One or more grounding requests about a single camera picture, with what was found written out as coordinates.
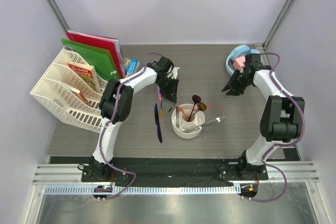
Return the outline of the gold spoon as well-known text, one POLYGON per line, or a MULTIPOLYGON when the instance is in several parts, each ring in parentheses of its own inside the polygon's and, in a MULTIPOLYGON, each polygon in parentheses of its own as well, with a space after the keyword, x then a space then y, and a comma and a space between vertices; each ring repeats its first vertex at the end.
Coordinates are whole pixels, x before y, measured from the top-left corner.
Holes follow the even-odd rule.
POLYGON ((206 111, 207 109, 207 105, 204 102, 200 102, 197 104, 197 110, 193 113, 192 116, 195 116, 198 112, 202 111, 206 111))

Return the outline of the teal spoon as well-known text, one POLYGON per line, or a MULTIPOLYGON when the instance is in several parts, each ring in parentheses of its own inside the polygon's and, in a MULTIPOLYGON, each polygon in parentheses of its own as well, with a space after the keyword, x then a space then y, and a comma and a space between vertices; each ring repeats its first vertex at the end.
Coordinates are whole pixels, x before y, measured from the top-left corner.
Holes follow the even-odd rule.
POLYGON ((163 112, 167 112, 171 106, 170 100, 164 96, 161 96, 160 106, 163 112))

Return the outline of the purple metallic spoon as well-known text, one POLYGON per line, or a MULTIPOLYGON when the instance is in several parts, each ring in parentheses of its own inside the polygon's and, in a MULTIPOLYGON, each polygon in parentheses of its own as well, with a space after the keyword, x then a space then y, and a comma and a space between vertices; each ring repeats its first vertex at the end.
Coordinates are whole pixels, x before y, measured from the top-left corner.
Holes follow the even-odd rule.
POLYGON ((193 111, 194 111, 194 108, 195 108, 195 106, 198 104, 198 103, 200 103, 201 102, 201 97, 199 97, 198 95, 193 95, 192 96, 192 100, 193 100, 193 102, 194 102, 194 105, 193 105, 193 107, 192 107, 192 109, 191 109, 191 113, 190 113, 190 115, 189 115, 189 117, 188 117, 188 119, 187 119, 187 121, 189 122, 190 121, 190 119, 191 119, 191 117, 192 117, 192 114, 193 114, 193 111))

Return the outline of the orange chopstick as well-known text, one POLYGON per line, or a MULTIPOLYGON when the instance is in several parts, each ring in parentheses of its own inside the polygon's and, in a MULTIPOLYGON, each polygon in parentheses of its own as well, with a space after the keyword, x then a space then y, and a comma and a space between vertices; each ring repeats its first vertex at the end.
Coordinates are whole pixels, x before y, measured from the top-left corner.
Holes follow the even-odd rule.
POLYGON ((178 105, 177 108, 182 114, 182 119, 187 122, 188 118, 189 118, 189 115, 186 114, 185 110, 181 106, 178 105))

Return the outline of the white round divided container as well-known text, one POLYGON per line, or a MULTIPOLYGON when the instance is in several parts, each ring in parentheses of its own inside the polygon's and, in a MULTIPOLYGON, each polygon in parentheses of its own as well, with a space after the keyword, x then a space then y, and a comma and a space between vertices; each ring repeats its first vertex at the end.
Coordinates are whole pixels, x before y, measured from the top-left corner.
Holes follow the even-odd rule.
MULTIPOLYGON (((185 109, 186 114, 190 115, 191 109, 193 107, 193 104, 188 104, 187 103, 187 104, 181 104, 180 106, 185 109)), ((196 115, 198 115, 199 119, 200 119, 199 125, 205 123, 205 114, 204 114, 204 112, 200 111, 196 115)), ((189 133, 189 134, 182 133, 181 130, 192 129, 192 128, 197 127, 199 125, 196 125, 194 123, 189 124, 188 121, 187 122, 184 121, 182 119, 181 112, 180 112, 180 127, 179 127, 179 129, 177 129, 175 127, 175 122, 176 122, 176 110, 174 110, 174 112, 171 115, 171 123, 172 123, 172 129, 173 129, 174 133, 178 137, 180 137, 180 138, 183 138, 183 139, 186 139, 186 140, 190 140, 190 139, 193 139, 193 138, 197 137, 201 133, 201 131, 202 131, 200 129, 198 131, 194 131, 194 132, 189 133)))

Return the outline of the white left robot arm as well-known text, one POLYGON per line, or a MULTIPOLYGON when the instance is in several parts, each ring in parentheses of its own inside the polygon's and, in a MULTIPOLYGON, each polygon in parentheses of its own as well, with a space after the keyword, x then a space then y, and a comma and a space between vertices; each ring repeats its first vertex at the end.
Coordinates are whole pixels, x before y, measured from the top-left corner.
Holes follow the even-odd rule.
POLYGON ((177 102, 178 67, 167 57, 147 63, 137 73, 120 80, 111 79, 99 103, 101 111, 101 131, 90 166, 98 180, 105 182, 112 174, 109 162, 113 159, 113 149, 121 124, 128 118, 133 95, 145 87, 156 84, 159 93, 172 103, 177 102))

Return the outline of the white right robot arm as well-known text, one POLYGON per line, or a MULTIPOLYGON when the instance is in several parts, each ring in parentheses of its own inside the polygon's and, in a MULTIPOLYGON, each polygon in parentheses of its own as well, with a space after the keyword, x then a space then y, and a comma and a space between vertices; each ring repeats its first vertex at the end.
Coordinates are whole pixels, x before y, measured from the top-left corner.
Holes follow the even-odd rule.
POLYGON ((274 68, 261 62, 261 55, 249 53, 242 70, 235 70, 222 89, 226 95, 240 96, 248 86, 257 87, 266 99, 260 120, 260 136, 244 151, 236 165, 237 175, 252 179, 263 173, 266 159, 277 148, 293 146, 305 131, 302 97, 291 94, 277 79, 274 68))

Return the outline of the blue metallic knife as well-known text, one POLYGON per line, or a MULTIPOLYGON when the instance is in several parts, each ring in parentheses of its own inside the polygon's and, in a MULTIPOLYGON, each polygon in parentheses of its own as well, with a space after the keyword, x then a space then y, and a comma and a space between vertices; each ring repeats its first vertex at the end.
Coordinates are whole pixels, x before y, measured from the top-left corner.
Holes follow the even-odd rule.
POLYGON ((163 142, 162 140, 162 132, 161 132, 161 126, 160 126, 160 119, 159 119, 159 111, 158 111, 158 105, 155 104, 154 106, 154 118, 155 118, 155 124, 157 129, 157 137, 160 143, 163 142))

